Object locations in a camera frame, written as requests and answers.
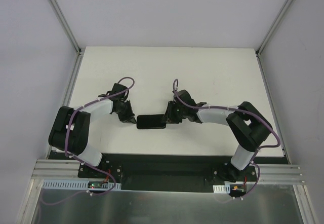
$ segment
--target white table surface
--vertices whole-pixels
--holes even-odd
[[[198,103],[238,105],[251,102],[275,129],[258,61],[253,49],[87,47],[70,106],[94,100],[125,76],[135,79],[130,90],[135,115],[164,114],[172,100],[172,83]],[[123,81],[129,86],[131,81]],[[168,155],[233,155],[238,143],[229,127],[185,120],[165,129],[138,130],[117,114],[90,126],[89,143],[103,153]],[[270,135],[264,144],[276,144]],[[282,157],[281,148],[259,156]]]

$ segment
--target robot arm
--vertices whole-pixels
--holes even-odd
[[[179,91],[178,96],[181,100],[191,106],[203,108],[189,108],[174,96],[174,100],[169,101],[168,103],[163,121],[171,124],[179,124],[183,119],[187,118],[189,121],[196,123],[216,123],[229,126],[235,135],[239,146],[230,162],[222,169],[218,169],[217,175],[226,181],[236,182],[250,164],[250,161],[255,155],[258,147],[267,139],[270,131],[250,115],[236,111],[232,112],[225,109],[209,109],[206,107],[210,107],[211,105],[206,104],[205,102],[196,104],[186,90]],[[271,127],[270,123],[251,103],[243,102],[239,106],[232,107],[258,115]]]
[[[116,94],[127,89],[126,86],[115,83],[112,90],[99,97],[108,94]],[[77,156],[82,161],[106,169],[106,159],[97,149],[88,144],[90,123],[112,113],[117,113],[123,123],[136,123],[130,101],[126,101],[128,92],[110,99],[101,100],[78,111],[73,119],[68,141],[68,152]],[[55,118],[53,128],[49,136],[49,144],[59,150],[64,150],[67,125],[75,108],[62,106]]]

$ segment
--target white wall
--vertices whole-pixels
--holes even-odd
[[[257,49],[285,0],[57,0],[85,46]]]
[[[261,56],[283,138],[324,223],[324,0],[296,0]]]
[[[15,223],[75,52],[47,0],[0,0],[0,223]]]

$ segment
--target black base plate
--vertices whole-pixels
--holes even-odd
[[[119,155],[105,154],[109,170],[122,190],[212,193],[213,185],[223,185],[217,170],[231,157]],[[79,178],[104,180],[105,174],[81,166]],[[250,166],[238,181],[256,181],[255,168]]]

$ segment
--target metal frame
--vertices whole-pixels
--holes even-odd
[[[307,186],[294,185],[297,203],[304,223],[319,223],[310,202]]]
[[[58,3],[56,0],[48,0],[50,5],[52,6],[53,8],[53,11],[58,19],[58,21],[60,22],[67,38],[70,40],[72,46],[74,47],[75,51],[77,53],[79,53],[81,51],[81,48],[80,46],[78,45],[72,31],[71,31],[71,28],[70,26],[68,25],[63,13],[62,13],[62,10],[61,8],[59,7]]]
[[[258,60],[262,80],[263,80],[263,83],[264,83],[264,88],[265,88],[265,91],[266,91],[267,96],[268,96],[268,101],[269,101],[271,112],[272,112],[272,115],[273,115],[274,124],[275,124],[275,127],[277,129],[277,134],[278,134],[278,136],[280,138],[280,141],[281,141],[281,147],[282,147],[283,155],[286,156],[288,162],[290,163],[289,154],[287,152],[284,139],[282,138],[282,133],[281,133],[280,126],[279,126],[278,117],[277,117],[277,114],[276,114],[274,106],[273,106],[273,100],[272,100],[269,84],[268,84],[268,81],[267,81],[267,77],[266,77],[265,72],[263,70],[262,63],[261,63],[259,55],[257,55],[257,60]]]
[[[65,91],[65,96],[62,104],[68,105],[72,96],[74,84],[77,78],[77,74],[80,68],[80,64],[83,58],[83,52],[57,1],[56,0],[48,0],[58,21],[60,22],[65,34],[70,40],[73,48],[77,53],[77,59],[75,61],[68,86]],[[279,25],[281,24],[285,14],[287,13],[289,7],[292,5],[294,0],[286,0],[283,7],[279,11],[279,14],[276,16],[274,22],[272,23],[267,35],[262,41],[260,48],[257,50],[257,58],[260,66],[260,71],[262,74],[262,78],[265,83],[266,92],[269,98],[270,106],[272,113],[274,115],[275,124],[278,130],[278,134],[282,139],[280,127],[278,125],[277,117],[275,110],[273,108],[271,93],[269,91],[268,83],[262,69],[262,65],[260,62],[260,54],[264,51],[264,48],[268,44],[272,35],[275,33]],[[294,186],[294,190],[296,193],[296,198],[299,204],[299,208],[303,217],[303,221],[305,223],[318,223],[316,219],[312,205],[310,203],[310,199],[308,197],[307,187],[305,185],[304,176],[301,173],[300,167],[297,165],[269,165],[269,164],[260,164],[261,167],[261,179],[260,184],[289,184]],[[39,194],[41,192],[41,187],[43,185],[44,179],[79,179],[77,178],[77,173],[79,169],[79,162],[71,161],[71,160],[38,160],[35,169],[33,171],[30,184],[28,186],[28,191],[23,201],[22,209],[19,214],[19,223],[31,223],[33,215],[36,210],[36,205],[38,201]]]
[[[278,29],[280,26],[283,18],[285,17],[285,14],[289,10],[290,6],[294,0],[286,0],[285,3],[283,4],[282,8],[280,9],[278,15],[274,19],[272,25],[270,26],[270,29],[268,30],[267,35],[263,39],[259,49],[257,50],[257,55],[260,56],[260,54],[263,52],[264,48],[267,46],[268,42],[270,41],[272,35],[275,33],[275,31]]]
[[[80,162],[75,160],[37,160],[31,179],[98,180],[78,178]],[[298,165],[259,164],[259,184],[305,185],[305,178]]]

